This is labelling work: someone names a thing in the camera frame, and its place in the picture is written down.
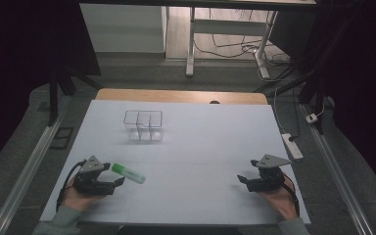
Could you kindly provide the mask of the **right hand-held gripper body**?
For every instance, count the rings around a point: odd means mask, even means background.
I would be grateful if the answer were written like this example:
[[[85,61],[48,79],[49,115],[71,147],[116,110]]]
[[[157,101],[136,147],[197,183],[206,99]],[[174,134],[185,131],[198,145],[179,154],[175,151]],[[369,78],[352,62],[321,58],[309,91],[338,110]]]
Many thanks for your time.
[[[270,192],[279,189],[284,183],[281,166],[289,165],[289,160],[265,154],[255,166],[259,178],[249,179],[247,188],[250,192]]]

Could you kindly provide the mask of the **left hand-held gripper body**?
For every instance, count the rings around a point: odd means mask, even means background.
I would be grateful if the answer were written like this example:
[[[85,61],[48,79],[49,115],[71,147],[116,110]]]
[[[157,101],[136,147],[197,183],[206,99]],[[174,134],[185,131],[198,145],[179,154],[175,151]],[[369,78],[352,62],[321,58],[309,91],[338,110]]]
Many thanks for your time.
[[[105,171],[103,170],[103,164],[95,156],[91,156],[76,174],[73,187],[83,195],[113,195],[115,191],[114,182],[98,180],[103,171]]]

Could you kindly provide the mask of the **green highlighter marker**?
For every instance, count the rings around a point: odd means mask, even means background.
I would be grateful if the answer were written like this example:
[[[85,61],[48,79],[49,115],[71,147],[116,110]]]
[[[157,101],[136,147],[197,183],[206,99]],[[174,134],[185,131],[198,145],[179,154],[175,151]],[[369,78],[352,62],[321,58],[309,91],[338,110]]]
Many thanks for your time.
[[[126,166],[123,166],[121,164],[113,164],[112,171],[115,173],[118,173],[134,182],[137,182],[139,184],[143,184],[146,180],[146,176],[140,172],[137,172],[133,169],[130,169]]]

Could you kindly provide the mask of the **clear plastic divided organizer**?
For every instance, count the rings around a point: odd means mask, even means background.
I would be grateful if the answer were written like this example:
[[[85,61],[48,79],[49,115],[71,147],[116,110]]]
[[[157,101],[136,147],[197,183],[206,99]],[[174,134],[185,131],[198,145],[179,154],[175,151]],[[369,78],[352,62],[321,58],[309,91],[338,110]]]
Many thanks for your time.
[[[123,124],[130,140],[161,141],[163,139],[163,112],[128,110]]]

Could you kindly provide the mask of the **person's left hand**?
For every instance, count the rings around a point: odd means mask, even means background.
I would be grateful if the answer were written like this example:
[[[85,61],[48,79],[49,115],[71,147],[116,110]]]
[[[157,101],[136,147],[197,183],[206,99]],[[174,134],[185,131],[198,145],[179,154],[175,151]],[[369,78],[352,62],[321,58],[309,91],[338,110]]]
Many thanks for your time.
[[[80,194],[73,187],[74,179],[71,179],[66,187],[62,199],[62,205],[78,212],[86,211],[93,203],[103,199],[103,196],[88,196]]]

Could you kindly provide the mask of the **person's right hand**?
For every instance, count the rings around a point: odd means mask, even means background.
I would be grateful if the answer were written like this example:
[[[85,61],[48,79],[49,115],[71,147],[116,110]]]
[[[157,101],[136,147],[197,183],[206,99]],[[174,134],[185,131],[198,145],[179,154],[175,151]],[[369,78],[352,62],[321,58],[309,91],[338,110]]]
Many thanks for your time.
[[[284,220],[297,218],[299,217],[299,201],[296,198],[295,185],[286,173],[284,173],[283,176],[284,183],[279,189],[271,192],[259,192],[258,194],[263,197]]]

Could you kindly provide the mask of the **white power strip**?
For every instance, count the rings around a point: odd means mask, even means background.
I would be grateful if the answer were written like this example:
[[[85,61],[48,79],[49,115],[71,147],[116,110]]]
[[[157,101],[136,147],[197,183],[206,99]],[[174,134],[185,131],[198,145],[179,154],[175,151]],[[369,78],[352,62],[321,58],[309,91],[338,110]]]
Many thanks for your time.
[[[290,133],[284,133],[281,135],[283,142],[295,161],[302,160],[304,155],[295,142],[295,138]]]

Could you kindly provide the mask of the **white table mat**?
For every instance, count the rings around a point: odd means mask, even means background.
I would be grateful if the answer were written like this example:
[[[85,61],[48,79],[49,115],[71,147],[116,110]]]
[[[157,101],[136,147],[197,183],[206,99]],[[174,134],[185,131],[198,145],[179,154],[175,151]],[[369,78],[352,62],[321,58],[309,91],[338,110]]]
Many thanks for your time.
[[[132,141],[128,111],[160,111],[161,141]],[[253,160],[287,151],[268,105],[91,102],[62,169],[91,156],[145,175],[125,180],[93,204],[86,222],[157,225],[266,225],[279,214],[239,181],[258,175]]]

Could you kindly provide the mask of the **black metal stand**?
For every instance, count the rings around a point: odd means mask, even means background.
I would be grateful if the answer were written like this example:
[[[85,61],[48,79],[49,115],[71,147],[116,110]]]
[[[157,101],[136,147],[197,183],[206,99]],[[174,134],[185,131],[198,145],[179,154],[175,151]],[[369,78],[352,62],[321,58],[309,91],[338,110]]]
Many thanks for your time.
[[[50,75],[49,92],[50,92],[50,116],[48,125],[55,124],[57,117],[59,116],[59,101],[58,90],[61,89],[66,96],[72,96],[75,91],[75,85],[72,79],[76,77],[80,81],[89,85],[90,87],[100,90],[103,86],[97,83],[95,80],[72,67],[63,67],[61,69],[54,70]]]
[[[259,87],[255,92],[260,92],[267,85],[279,82],[295,69],[300,70],[302,74],[297,79],[281,86],[276,91],[272,91],[271,95],[279,95],[304,84],[305,86],[298,96],[299,103],[307,104],[313,97],[316,97],[313,116],[317,120],[313,119],[309,122],[314,123],[318,131],[323,133],[321,118],[324,112],[325,84],[327,81],[326,66],[331,61],[331,56],[349,28],[353,15],[317,13],[302,19],[302,21],[309,19],[311,19],[311,29],[305,31],[307,42],[302,53],[280,75]]]

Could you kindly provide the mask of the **white cabinet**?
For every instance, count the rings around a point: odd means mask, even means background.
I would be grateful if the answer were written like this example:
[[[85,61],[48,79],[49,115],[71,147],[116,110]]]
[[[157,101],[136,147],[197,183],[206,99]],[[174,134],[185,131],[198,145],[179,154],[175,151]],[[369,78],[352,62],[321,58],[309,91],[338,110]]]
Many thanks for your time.
[[[96,52],[165,52],[166,7],[81,3],[80,9]]]

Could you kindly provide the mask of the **white-legged desk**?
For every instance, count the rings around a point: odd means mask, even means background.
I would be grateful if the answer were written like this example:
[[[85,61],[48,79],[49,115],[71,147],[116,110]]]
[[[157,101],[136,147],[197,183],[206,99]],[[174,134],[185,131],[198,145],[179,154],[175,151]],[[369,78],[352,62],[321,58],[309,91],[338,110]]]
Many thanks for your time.
[[[186,76],[194,73],[194,36],[196,33],[261,36],[262,42],[254,53],[264,77],[268,71],[261,58],[271,32],[276,14],[281,12],[310,11],[317,8],[315,0],[79,0],[85,4],[188,7],[190,9],[189,44],[187,51]],[[269,12],[267,23],[234,22],[225,20],[200,20],[195,14],[198,8],[265,10]]]

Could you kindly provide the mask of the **dark curtain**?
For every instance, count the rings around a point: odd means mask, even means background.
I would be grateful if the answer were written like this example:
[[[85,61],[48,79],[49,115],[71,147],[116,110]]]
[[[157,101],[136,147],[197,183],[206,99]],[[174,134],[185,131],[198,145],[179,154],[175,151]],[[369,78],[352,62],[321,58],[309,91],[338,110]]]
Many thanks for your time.
[[[376,0],[315,0],[317,13],[352,14],[352,22],[327,63],[325,96],[335,102],[334,121],[376,174]],[[315,12],[280,12],[270,41],[292,61],[307,42]]]
[[[57,69],[100,69],[81,0],[0,0],[0,151]]]

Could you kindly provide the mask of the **black rectangular floor frame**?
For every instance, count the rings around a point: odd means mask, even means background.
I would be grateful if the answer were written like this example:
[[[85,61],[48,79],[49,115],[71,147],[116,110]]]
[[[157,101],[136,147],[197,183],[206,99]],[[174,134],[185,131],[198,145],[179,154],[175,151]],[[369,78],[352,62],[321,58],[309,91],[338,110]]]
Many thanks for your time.
[[[73,131],[73,127],[60,127],[50,144],[50,148],[52,150],[65,150],[71,141]]]

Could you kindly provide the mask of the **aluminium rail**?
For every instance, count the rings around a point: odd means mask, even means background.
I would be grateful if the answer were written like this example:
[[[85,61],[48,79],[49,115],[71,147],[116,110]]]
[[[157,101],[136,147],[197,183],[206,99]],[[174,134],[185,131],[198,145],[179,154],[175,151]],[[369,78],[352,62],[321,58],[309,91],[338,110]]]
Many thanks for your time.
[[[352,218],[352,222],[359,235],[375,235],[364,210],[355,196],[350,183],[346,179],[343,170],[335,158],[335,154],[324,134],[321,134],[313,123],[305,121],[321,156],[333,178],[344,204]]]
[[[41,165],[50,143],[60,127],[67,113],[72,96],[64,96],[57,106],[58,116],[51,125],[45,127],[32,153],[30,154],[23,170],[12,187],[6,201],[0,210],[0,235],[7,232],[23,198]]]

